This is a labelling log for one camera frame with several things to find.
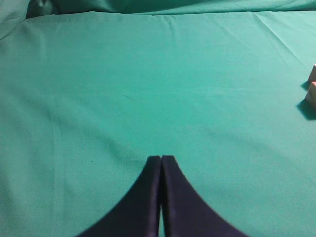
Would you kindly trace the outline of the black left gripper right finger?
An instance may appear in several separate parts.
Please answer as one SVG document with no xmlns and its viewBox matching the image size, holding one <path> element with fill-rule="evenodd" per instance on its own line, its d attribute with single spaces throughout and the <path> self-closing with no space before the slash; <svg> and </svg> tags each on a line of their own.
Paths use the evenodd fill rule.
<svg viewBox="0 0 316 237">
<path fill-rule="evenodd" d="M 195 191 L 174 156 L 161 158 L 162 215 L 167 237 L 243 237 Z"/>
</svg>

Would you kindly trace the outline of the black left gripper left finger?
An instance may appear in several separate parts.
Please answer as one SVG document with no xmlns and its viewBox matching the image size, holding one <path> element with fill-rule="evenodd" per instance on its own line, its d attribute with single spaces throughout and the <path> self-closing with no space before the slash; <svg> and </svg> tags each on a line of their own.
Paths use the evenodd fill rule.
<svg viewBox="0 0 316 237">
<path fill-rule="evenodd" d="M 80 237 L 157 237 L 160 219 L 161 158 L 148 157 L 125 196 Z"/>
</svg>

